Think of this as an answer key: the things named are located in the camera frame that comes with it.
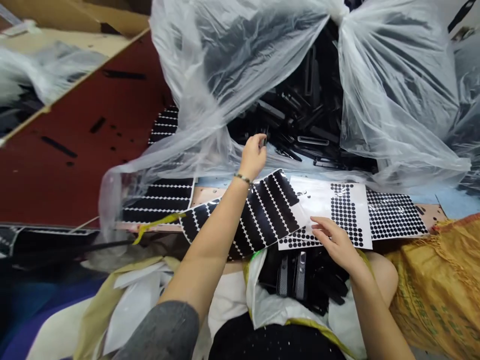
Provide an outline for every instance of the yellow tape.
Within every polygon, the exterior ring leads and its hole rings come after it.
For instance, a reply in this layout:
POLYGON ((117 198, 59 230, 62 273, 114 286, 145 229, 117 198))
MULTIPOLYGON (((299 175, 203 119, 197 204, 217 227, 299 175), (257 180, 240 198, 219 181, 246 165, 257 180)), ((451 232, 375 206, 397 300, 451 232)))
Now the yellow tape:
POLYGON ((180 218, 184 218, 184 217, 185 217, 184 213, 173 213, 173 214, 170 214, 168 216, 165 216, 163 219, 151 222, 149 224, 140 225, 140 227, 138 228, 138 237, 133 242, 133 245, 137 245, 140 242, 140 240, 142 239, 142 236, 145 234, 145 232, 147 230, 149 230, 150 228, 153 228, 154 226, 157 226, 157 225, 160 225, 160 224, 173 223, 174 221, 176 221, 180 218))

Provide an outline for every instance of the white plastic bag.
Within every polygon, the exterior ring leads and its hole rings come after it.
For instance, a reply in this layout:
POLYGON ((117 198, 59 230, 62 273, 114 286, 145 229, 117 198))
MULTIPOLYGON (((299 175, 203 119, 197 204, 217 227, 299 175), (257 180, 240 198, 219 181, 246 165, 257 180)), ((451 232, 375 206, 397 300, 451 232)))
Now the white plastic bag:
POLYGON ((471 171, 460 185, 480 192, 480 32, 455 44, 455 69, 460 109, 446 139, 456 154, 468 157, 471 171))
POLYGON ((120 349, 130 339, 135 329, 158 302, 159 297, 173 277, 165 262, 158 262, 141 270, 120 275, 114 288, 125 288, 115 307, 106 331, 103 355, 120 349))
POLYGON ((96 69, 106 59, 93 51, 81 50, 57 41, 34 55, 0 47, 0 106, 8 106, 24 91, 19 85, 33 86, 46 105, 70 89, 76 79, 96 69))
POLYGON ((470 161, 440 138, 454 120, 458 94, 435 9, 429 0, 368 0, 352 13, 342 0, 154 0, 152 38, 179 107, 178 130, 105 174, 99 202, 105 238, 122 239, 112 230, 126 186, 134 195, 138 182, 158 177, 231 175, 242 147, 225 125, 299 66, 329 17, 339 25, 341 146, 379 159, 381 171, 327 172, 271 152, 267 168, 323 172, 400 192, 457 184, 470 161))

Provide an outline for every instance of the black dot sticker sheet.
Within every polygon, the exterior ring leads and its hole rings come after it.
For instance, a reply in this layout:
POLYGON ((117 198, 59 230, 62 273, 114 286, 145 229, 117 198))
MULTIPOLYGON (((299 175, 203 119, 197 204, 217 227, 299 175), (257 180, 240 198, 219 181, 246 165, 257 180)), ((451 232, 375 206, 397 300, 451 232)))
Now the black dot sticker sheet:
MULTIPOLYGON (((180 219, 191 243, 220 199, 195 206, 180 219)), ((239 260, 298 231, 308 218, 283 170, 278 169, 250 187, 240 224, 233 238, 229 260, 239 260)))
MULTIPOLYGON (((148 145, 173 135, 177 131, 178 115, 176 106, 158 114, 148 145)), ((172 213, 182 213, 192 205, 195 182, 194 178, 159 179, 147 185, 144 195, 134 197, 134 202, 124 207, 122 223, 149 224, 172 213)))
MULTIPOLYGON (((320 181, 292 176, 291 186, 299 196, 305 214, 330 218, 344 229, 354 247, 372 249, 366 187, 358 183, 320 181)), ((322 246, 309 224, 278 242, 279 250, 322 246)))
POLYGON ((373 240, 417 238, 429 231, 408 195, 366 190, 373 240))
POLYGON ((177 131, 179 124, 179 109, 176 106, 170 106, 158 114, 158 118, 151 129, 148 145, 152 145, 163 138, 169 137, 177 131))
POLYGON ((159 179, 146 192, 123 208, 123 223, 149 224, 172 213, 182 213, 192 204, 195 180, 159 179))

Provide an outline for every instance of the pile of black parts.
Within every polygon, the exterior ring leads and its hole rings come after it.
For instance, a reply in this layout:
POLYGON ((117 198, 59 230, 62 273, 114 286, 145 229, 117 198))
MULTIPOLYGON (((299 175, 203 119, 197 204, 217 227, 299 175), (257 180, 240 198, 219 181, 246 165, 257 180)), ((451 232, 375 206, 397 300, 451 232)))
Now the pile of black parts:
POLYGON ((376 173, 376 160, 340 148, 344 91, 338 38, 338 27, 329 20, 301 65, 228 124, 232 139, 244 145, 250 136, 265 133, 282 156, 301 162, 300 154, 316 166, 376 173))
POLYGON ((268 248, 258 282, 270 294, 296 299, 321 316, 329 300, 342 305, 347 296, 349 274, 323 247, 278 251, 268 248))

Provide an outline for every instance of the left hand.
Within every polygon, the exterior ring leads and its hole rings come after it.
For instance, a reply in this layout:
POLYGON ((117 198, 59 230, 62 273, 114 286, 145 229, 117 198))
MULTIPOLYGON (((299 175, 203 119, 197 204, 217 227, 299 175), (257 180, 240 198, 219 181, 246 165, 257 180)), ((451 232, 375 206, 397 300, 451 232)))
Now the left hand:
POLYGON ((263 146, 265 134, 250 136, 246 141, 241 155, 241 164, 238 173, 253 181, 262 171, 267 161, 267 147, 263 146))

